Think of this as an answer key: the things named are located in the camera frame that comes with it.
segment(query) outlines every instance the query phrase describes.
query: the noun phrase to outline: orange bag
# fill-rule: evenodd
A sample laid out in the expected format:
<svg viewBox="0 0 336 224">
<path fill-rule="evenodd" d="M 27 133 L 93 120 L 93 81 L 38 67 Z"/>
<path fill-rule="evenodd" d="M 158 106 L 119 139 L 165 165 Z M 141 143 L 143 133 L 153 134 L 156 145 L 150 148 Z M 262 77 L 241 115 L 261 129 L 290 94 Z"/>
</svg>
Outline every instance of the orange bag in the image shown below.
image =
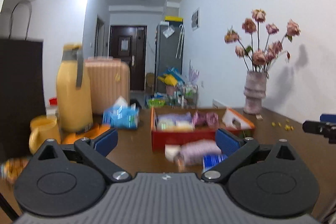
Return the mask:
<svg viewBox="0 0 336 224">
<path fill-rule="evenodd" d="M 122 96 L 129 104 L 130 69 L 120 59 L 91 58 L 85 61 L 91 85 L 91 104 L 94 114 L 103 114 Z"/>
<path fill-rule="evenodd" d="M 109 126 L 108 124 L 103 124 L 100 126 L 95 123 L 88 132 L 85 132 L 83 134 L 76 134 L 76 133 L 68 134 L 62 141 L 62 144 L 73 144 L 76 140 L 79 140 L 81 138 L 89 138 L 93 140 L 94 138 L 97 138 L 99 135 L 103 134 L 110 128 L 111 126 Z"/>
</svg>

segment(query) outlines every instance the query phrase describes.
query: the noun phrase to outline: blue gripper pad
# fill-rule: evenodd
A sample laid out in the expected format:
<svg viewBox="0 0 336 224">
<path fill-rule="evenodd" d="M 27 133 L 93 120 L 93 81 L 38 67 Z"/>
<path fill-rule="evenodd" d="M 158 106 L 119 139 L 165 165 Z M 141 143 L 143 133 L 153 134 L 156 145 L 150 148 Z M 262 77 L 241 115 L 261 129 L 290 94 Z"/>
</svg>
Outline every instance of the blue gripper pad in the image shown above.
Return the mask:
<svg viewBox="0 0 336 224">
<path fill-rule="evenodd" d="M 223 154 L 231 156 L 244 145 L 244 141 L 225 129 L 218 129 L 216 132 L 216 144 Z"/>
<path fill-rule="evenodd" d="M 320 116 L 320 121 L 336 123 L 336 114 L 322 114 Z"/>
<path fill-rule="evenodd" d="M 115 128 L 109 129 L 100 137 L 99 140 L 95 141 L 94 149 L 106 157 L 118 144 L 118 131 Z"/>
</svg>

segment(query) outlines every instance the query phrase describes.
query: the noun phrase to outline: plastic bag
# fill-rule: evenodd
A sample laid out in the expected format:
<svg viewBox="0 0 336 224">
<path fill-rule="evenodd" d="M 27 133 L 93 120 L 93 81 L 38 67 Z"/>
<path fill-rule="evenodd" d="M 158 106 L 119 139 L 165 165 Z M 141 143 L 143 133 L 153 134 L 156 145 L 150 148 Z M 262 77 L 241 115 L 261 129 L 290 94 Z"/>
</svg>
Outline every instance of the plastic bag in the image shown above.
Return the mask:
<svg viewBox="0 0 336 224">
<path fill-rule="evenodd" d="M 172 34 L 175 32 L 175 28 L 173 26 L 169 26 L 169 28 L 167 28 L 167 30 L 163 31 L 163 35 L 166 38 L 169 38 L 172 36 Z"/>
</svg>

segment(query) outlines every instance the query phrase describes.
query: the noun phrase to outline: wall outlet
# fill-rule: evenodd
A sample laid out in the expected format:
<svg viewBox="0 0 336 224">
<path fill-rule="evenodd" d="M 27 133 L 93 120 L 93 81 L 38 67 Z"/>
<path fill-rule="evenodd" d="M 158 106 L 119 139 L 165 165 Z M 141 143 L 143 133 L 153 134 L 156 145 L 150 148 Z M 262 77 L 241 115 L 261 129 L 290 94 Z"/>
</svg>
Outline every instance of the wall outlet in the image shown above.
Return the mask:
<svg viewBox="0 0 336 224">
<path fill-rule="evenodd" d="M 224 108 L 226 107 L 224 104 L 218 102 L 217 100 L 212 100 L 212 108 Z"/>
</svg>

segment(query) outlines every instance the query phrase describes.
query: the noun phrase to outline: bag handle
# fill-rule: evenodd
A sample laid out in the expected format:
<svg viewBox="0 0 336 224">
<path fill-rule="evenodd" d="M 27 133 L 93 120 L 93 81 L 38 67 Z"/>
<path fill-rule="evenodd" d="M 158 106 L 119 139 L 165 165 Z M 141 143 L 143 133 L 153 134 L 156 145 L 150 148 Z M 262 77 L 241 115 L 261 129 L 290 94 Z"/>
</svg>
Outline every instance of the bag handle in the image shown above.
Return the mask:
<svg viewBox="0 0 336 224">
<path fill-rule="evenodd" d="M 13 9 L 11 15 L 10 15 L 10 28 L 9 28 L 9 37 L 8 37 L 9 39 L 11 39 L 11 36 L 12 36 L 12 29 L 13 29 L 13 15 L 14 15 L 14 11 L 15 11 L 15 9 L 16 9 L 20 4 L 26 4 L 26 5 L 28 6 L 28 8 L 29 8 L 29 19 L 28 19 L 28 26 L 27 26 L 27 30 L 26 30 L 26 39 L 25 39 L 25 40 L 27 40 L 27 38 L 28 38 L 28 29 L 29 29 L 29 25 L 30 25 L 30 20 L 31 20 L 31 18 L 32 18 L 33 7 L 32 7 L 32 4 L 31 4 L 29 1 L 27 1 L 27 0 L 22 0 L 22 1 L 19 1 L 19 2 L 15 5 L 15 7 L 14 7 L 14 9 Z"/>
</svg>

